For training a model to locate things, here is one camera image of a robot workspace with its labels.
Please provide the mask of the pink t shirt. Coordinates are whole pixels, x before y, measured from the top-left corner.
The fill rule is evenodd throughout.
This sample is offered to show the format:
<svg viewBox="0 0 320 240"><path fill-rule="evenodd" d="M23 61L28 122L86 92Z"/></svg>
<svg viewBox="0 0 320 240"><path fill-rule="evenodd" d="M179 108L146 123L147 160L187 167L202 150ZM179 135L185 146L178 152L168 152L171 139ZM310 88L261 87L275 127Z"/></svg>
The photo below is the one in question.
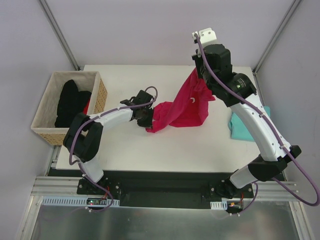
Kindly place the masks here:
<svg viewBox="0 0 320 240"><path fill-rule="evenodd" d="M215 100L205 81L198 77L194 69L173 101L161 102L154 108L152 128L146 131L157 133L167 126L199 127L209 116L209 102Z"/></svg>

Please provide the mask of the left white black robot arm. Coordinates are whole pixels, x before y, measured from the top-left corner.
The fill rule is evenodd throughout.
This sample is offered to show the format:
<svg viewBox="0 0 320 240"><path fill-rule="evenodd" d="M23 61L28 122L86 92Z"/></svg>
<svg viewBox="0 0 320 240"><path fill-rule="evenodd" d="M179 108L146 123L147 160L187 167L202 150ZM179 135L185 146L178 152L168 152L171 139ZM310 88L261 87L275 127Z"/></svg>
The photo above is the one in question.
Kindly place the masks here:
<svg viewBox="0 0 320 240"><path fill-rule="evenodd" d="M158 98L148 93L151 87L140 90L136 96L122 100L118 107L105 112L86 115L79 113L73 119L63 140L63 146L69 151L69 164L78 164L84 177L89 180L88 188L99 195L105 191L102 180L104 172L99 163L99 148L104 131L119 124L136 120L138 126L152 127L153 103Z"/></svg>

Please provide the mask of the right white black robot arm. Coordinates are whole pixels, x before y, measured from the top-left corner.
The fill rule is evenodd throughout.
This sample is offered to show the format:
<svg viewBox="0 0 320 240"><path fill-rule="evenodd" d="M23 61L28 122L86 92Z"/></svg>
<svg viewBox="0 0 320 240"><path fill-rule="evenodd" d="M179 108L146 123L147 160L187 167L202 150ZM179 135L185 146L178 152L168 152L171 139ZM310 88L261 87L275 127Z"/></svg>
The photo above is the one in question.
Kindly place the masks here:
<svg viewBox="0 0 320 240"><path fill-rule="evenodd" d="M215 186L217 195L231 199L241 194L246 185L269 181L279 175L302 151L280 135L264 112L250 78L233 72L231 52L227 48L222 44L209 44L196 50L192 59L198 76L204 80L212 95L241 119L260 151L257 158Z"/></svg>

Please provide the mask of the red garment in basket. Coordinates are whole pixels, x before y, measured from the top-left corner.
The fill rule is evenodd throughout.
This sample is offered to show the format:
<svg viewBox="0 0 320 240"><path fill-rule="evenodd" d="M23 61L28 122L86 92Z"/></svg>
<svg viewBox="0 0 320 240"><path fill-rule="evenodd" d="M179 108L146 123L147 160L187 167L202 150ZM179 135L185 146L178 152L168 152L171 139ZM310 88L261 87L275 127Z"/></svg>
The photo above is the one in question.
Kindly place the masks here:
<svg viewBox="0 0 320 240"><path fill-rule="evenodd" d="M88 113L89 105L90 105L90 99L87 101L87 103L84 106L83 111L82 111L85 115Z"/></svg>

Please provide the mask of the black garment in basket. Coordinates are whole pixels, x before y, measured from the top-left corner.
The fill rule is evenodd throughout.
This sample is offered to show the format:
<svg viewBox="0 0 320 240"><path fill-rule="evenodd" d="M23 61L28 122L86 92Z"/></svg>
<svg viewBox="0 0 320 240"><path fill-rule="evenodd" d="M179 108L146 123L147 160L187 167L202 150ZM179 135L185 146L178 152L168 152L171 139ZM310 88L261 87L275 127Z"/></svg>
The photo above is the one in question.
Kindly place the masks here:
<svg viewBox="0 0 320 240"><path fill-rule="evenodd" d="M75 116L83 113L88 100L91 100L90 91L79 91L73 79L68 80L62 88L57 105L56 128L69 128Z"/></svg>

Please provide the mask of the teal folded t shirt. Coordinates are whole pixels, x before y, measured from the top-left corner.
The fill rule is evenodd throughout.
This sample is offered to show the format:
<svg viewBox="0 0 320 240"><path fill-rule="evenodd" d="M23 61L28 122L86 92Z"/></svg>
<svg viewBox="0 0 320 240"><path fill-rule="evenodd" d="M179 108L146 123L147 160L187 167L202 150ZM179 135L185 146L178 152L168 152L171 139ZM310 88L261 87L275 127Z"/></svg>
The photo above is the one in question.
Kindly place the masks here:
<svg viewBox="0 0 320 240"><path fill-rule="evenodd" d="M231 106L230 109L235 110L228 124L232 139L249 142L257 140L259 148L263 145L271 146L274 134L265 121L270 119L268 111L265 111L261 104L258 106L260 112L240 103Z"/></svg>

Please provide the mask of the wicker basket with liner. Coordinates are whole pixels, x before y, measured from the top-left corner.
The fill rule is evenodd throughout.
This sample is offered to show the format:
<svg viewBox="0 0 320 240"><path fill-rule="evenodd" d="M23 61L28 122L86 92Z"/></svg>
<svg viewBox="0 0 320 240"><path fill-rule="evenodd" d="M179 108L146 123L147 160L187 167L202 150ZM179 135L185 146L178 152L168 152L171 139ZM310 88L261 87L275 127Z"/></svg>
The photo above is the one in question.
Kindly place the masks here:
<svg viewBox="0 0 320 240"><path fill-rule="evenodd" d="M107 95L97 71L56 71L49 79L31 130L50 145L61 146L75 116L102 112Z"/></svg>

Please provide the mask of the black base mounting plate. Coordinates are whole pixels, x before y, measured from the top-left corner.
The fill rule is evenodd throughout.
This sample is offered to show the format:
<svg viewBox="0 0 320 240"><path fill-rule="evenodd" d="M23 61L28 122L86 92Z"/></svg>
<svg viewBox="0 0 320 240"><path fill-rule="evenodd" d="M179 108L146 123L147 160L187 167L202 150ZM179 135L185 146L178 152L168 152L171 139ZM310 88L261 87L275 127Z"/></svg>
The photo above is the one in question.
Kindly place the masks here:
<svg viewBox="0 0 320 240"><path fill-rule="evenodd" d="M229 176L224 172L105 171L95 186L78 182L78 195L103 196L108 190L122 207L209 209L221 201L216 187Z"/></svg>

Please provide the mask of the right aluminium corner post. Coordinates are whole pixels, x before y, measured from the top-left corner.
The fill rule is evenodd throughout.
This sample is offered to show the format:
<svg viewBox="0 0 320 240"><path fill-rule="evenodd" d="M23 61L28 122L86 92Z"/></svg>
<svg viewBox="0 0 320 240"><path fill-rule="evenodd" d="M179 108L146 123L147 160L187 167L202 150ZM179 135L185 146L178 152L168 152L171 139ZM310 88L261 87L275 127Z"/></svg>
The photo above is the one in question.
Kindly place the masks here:
<svg viewBox="0 0 320 240"><path fill-rule="evenodd" d="M298 8L300 7L303 0L293 0L289 5L288 9L286 10L284 16L282 17L281 21L279 22L278 26L276 27L274 33L272 34L270 40L268 41L266 47L264 48L260 58L258 59L256 65L252 69L252 73L254 76L257 75L263 64L265 63L267 57L272 52L273 48L276 46L276 43L280 40L280 37L284 33L286 27L290 23L291 19L293 18L294 14L297 12Z"/></svg>

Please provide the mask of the aluminium corner post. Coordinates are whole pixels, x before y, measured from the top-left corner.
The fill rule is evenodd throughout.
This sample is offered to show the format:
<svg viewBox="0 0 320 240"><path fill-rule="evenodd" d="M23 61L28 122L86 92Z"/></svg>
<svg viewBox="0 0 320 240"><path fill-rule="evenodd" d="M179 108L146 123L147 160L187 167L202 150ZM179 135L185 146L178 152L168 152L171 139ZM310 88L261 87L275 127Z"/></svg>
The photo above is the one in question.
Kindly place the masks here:
<svg viewBox="0 0 320 240"><path fill-rule="evenodd" d="M257 75L263 64L265 63L267 57L272 52L273 48L276 46L276 43L280 40L280 37L284 33L286 27L290 23L291 19L293 18L294 14L297 12L298 8L300 7L303 0L293 0L289 5L288 9L286 10L284 16L282 17L281 21L279 22L278 26L276 27L274 33L272 34L270 40L268 41L266 47L264 48L260 58L258 59L256 65L252 69L252 73L254 76Z"/></svg>
<svg viewBox="0 0 320 240"><path fill-rule="evenodd" d="M51 26L59 44L61 45L68 61L70 62L70 64L72 65L73 69L75 71L80 71L81 70L81 67L78 63L78 61L76 60L48 2L46 0L38 0L37 1L38 4L40 5L45 17L47 18L48 20L48 23L49 25Z"/></svg>

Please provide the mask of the aluminium frame rail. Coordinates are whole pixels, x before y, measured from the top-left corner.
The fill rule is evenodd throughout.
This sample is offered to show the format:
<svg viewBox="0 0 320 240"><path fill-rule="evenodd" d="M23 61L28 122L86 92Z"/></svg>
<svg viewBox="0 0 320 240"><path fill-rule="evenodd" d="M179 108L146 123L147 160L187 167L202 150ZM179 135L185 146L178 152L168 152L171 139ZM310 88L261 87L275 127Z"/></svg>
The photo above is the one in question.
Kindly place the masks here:
<svg viewBox="0 0 320 240"><path fill-rule="evenodd" d="M80 177L38 176L31 194L33 196L75 196ZM257 182L258 201L296 202L297 199L275 181Z"/></svg>

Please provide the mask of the left aluminium corner post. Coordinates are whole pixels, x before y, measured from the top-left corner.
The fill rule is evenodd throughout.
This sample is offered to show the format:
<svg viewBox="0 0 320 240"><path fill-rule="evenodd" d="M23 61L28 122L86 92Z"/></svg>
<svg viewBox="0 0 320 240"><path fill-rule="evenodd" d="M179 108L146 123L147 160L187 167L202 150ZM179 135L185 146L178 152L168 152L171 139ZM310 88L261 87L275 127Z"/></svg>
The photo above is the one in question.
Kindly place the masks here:
<svg viewBox="0 0 320 240"><path fill-rule="evenodd" d="M51 26L59 44L61 45L68 61L70 62L70 64L72 65L73 69L75 71L80 71L81 70L81 67L78 63L78 61L76 60L48 2L46 0L38 0L37 1L38 4L40 5L45 17L47 18L48 20L48 23L49 25Z"/></svg>

